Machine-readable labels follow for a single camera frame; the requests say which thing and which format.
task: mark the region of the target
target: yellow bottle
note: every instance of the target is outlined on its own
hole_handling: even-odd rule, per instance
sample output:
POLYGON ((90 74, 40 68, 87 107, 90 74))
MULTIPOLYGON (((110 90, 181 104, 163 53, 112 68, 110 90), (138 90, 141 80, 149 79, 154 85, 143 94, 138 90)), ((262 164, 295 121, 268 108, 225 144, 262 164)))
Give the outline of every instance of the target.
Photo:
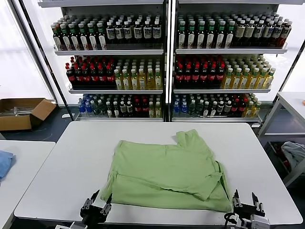
POLYGON ((118 69, 114 70, 114 75, 115 75, 116 89, 124 90, 123 82, 121 81, 121 76, 118 69))
POLYGON ((230 88, 237 89, 238 83, 240 81, 240 75, 241 75, 242 69, 237 68, 234 77, 231 80, 230 88))
POLYGON ((221 88, 224 88, 224 89, 230 88, 230 83, 232 80, 232 72, 233 72, 233 68, 228 68, 228 70, 223 78, 221 88))
POLYGON ((275 68, 270 69, 269 74, 266 76, 266 80, 263 84, 263 89, 269 89, 271 82, 273 80, 273 75, 275 73, 275 68))
POLYGON ((252 108, 252 112, 251 112, 251 117, 252 118, 257 118, 258 117, 258 113, 260 111, 260 106, 261 106, 262 102, 258 101, 256 106, 254 108, 252 108))
POLYGON ((123 69, 123 84, 124 84, 124 88, 125 90, 131 90, 132 87, 131 85, 129 85, 129 79, 128 79, 128 73, 127 73, 127 69, 123 69))
POLYGON ((242 77, 238 84, 238 89, 245 89, 247 81, 248 81, 249 72, 250 72, 250 68, 244 69, 244 73, 242 74, 242 77))
POLYGON ((242 117, 249 118, 252 112, 253 102, 250 101, 248 107, 242 113, 242 117))
POLYGON ((132 89, 138 90, 139 89, 139 77, 137 74, 137 71, 135 69, 132 69, 132 89))
POLYGON ((265 82, 267 70, 268 70, 267 68, 263 68, 261 70, 261 74, 259 75, 259 77, 258 77, 258 79, 256 81, 256 84, 254 85, 255 89, 262 89, 263 84, 265 82))
POLYGON ((143 68, 139 69, 139 87, 140 90, 145 90, 146 89, 146 80, 145 80, 145 74, 143 68))
POLYGON ((258 78, 258 72, 259 72, 259 68, 254 68, 250 79, 248 79, 248 81, 247 81, 247 84, 246 84, 247 89, 254 89, 254 85, 258 78))
POLYGON ((156 68, 155 70, 155 81, 156 81, 156 89, 162 90, 162 77, 161 77, 160 68, 156 68))
POLYGON ((148 90, 155 90, 155 80, 154 80, 154 75, 153 75, 153 69, 149 68, 147 70, 147 88, 148 90))

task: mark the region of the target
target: dark floor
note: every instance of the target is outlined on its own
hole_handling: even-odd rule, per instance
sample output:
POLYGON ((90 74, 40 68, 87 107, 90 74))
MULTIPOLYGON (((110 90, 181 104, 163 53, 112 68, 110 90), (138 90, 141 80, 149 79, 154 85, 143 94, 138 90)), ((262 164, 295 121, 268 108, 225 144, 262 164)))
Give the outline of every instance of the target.
MULTIPOLYGON (((3 136, 7 140, 30 140, 30 141, 53 141, 57 142, 60 136, 62 135, 63 131, 66 129, 67 125, 71 122, 71 119, 62 118, 63 114, 67 114, 67 110, 64 108, 56 108, 52 114, 37 128, 36 130, 32 131, 10 131, 10 132, 1 132, 3 136)), ((294 200, 295 204, 297 205, 301 215, 305 217, 305 195, 304 195, 304 188, 305 188, 305 177, 297 179, 291 187, 288 188, 288 191, 294 200)), ((54 228, 52 227, 53 223, 43 224, 41 222, 35 220, 24 220, 24 219, 16 219, 11 227, 11 229, 24 229, 24 228, 31 228, 31 229, 45 229, 45 228, 54 228)), ((305 229, 305 222, 301 225, 290 225, 290 226, 278 226, 276 228, 279 229, 305 229)))

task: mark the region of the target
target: metal shelf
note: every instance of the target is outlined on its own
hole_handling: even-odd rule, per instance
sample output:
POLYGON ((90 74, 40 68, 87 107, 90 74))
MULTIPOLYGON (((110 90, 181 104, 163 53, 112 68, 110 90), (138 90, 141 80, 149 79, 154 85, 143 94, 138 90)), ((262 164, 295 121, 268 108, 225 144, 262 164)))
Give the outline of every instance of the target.
POLYGON ((162 94, 163 90, 74 90, 71 94, 162 94))
POLYGON ((260 118, 172 118, 172 122, 199 123, 260 123, 260 118))
POLYGON ((102 122, 163 122, 163 118, 107 118, 107 117, 78 117, 77 121, 102 122))
POLYGON ((38 2, 38 5, 42 8, 155 4, 163 4, 163 0, 40 0, 38 2))
POLYGON ((174 94, 268 93, 271 89, 174 89, 174 94))
POLYGON ((304 0, 179 0, 180 4, 290 4, 302 5, 304 0))

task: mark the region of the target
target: shelf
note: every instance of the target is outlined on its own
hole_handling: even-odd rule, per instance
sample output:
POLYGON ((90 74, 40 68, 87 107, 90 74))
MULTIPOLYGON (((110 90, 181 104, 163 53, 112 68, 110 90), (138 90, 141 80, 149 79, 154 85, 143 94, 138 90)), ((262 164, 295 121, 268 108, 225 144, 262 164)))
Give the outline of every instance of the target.
POLYGON ((163 0, 40 0, 38 2, 38 5, 42 8, 155 4, 163 4, 163 0))
POLYGON ((172 118, 172 122, 199 123, 260 123, 260 118, 172 118))
POLYGON ((282 49, 176 49, 176 54, 284 54, 287 51, 284 45, 282 49))
POLYGON ((163 90, 73 90, 71 94, 162 94, 163 90))
POLYGON ((163 118, 107 118, 107 117, 78 117, 77 121, 102 122, 163 122, 163 118))
POLYGON ((180 4, 289 4, 302 5, 304 0, 179 0, 180 4))
POLYGON ((271 89, 174 89, 174 94, 268 93, 271 89))

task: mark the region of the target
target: floor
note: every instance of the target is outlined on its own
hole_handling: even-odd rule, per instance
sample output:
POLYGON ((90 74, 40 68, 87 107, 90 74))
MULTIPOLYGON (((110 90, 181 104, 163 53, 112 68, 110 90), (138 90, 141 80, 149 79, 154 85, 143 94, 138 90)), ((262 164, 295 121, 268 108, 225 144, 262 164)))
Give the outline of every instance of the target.
MULTIPOLYGON (((2 132, 1 134, 7 140, 31 140, 31 141, 54 141, 57 142, 63 131, 67 127, 67 125, 71 122, 71 119, 62 118, 63 114, 67 114, 66 109, 56 108, 54 112, 42 123, 42 125, 32 131, 13 131, 13 132, 2 132)), ((298 131, 302 131, 300 129, 300 125, 296 122, 289 113, 285 110, 280 112, 280 115, 274 120, 273 125, 271 125, 270 130, 272 132, 280 132, 280 128, 288 128, 288 129, 297 129, 298 131)), ((262 145, 267 141, 274 141, 272 138, 263 139, 262 145)), ((299 143, 305 143, 305 138, 298 138, 299 143)), ((297 179, 288 191, 293 198, 295 204, 297 205, 301 215, 305 218, 305 196, 304 190, 305 188, 305 177, 297 179)), ((23 228, 32 228, 32 229, 53 229, 54 223, 44 223, 38 222, 34 220, 24 220, 24 219, 16 219, 11 226, 11 229, 23 229, 23 228)), ((291 225, 291 226, 278 226, 276 228, 279 229, 304 229, 305 222, 301 225, 291 225)))

